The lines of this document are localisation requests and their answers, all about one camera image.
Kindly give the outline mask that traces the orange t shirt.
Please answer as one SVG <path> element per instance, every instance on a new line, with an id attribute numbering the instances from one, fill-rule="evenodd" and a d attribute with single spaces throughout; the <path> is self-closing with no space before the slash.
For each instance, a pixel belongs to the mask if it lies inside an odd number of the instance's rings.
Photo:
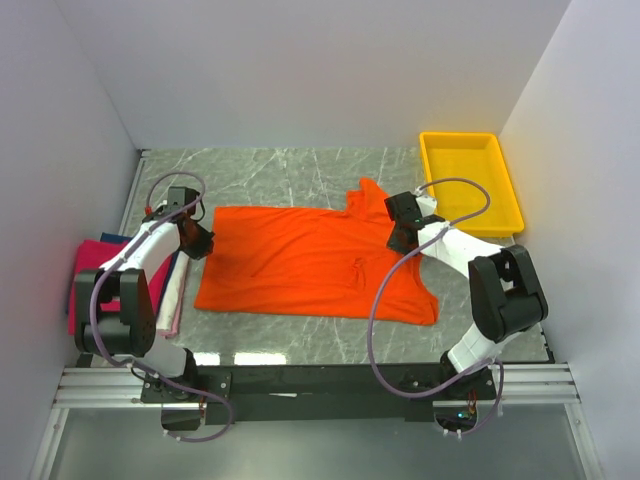
<path id="1" fill-rule="evenodd" d="M 391 270 L 401 256 L 386 246 L 387 196 L 363 178 L 342 211 L 217 208 L 195 308 L 435 324 L 438 301 L 421 280 L 420 258 Z"/>

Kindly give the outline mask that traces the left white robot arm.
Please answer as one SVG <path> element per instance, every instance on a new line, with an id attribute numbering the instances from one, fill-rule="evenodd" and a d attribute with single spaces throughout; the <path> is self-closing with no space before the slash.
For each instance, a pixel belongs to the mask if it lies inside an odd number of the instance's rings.
<path id="1" fill-rule="evenodd" d="M 147 213 L 136 235 L 115 257 L 74 279 L 74 341 L 79 351 L 116 362 L 131 359 L 165 377 L 164 389 L 176 401 L 193 399 L 200 378 L 193 356 L 156 334 L 150 281 L 172 254 L 202 259 L 214 234 L 195 220 L 201 194 L 171 187 L 166 203 Z"/>

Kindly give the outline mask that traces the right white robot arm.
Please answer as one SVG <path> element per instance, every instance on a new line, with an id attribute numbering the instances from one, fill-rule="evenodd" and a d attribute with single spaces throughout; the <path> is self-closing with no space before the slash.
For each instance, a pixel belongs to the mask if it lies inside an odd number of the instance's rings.
<path id="1" fill-rule="evenodd" d="M 413 251 L 462 274 L 469 282 L 472 324 L 442 357 L 444 395 L 460 399 L 474 386 L 470 369 L 496 358 L 511 340 L 548 315 L 548 303 L 526 248 L 498 246 L 436 215 L 426 196 L 404 192 L 384 200 L 393 222 L 387 247 Z"/>

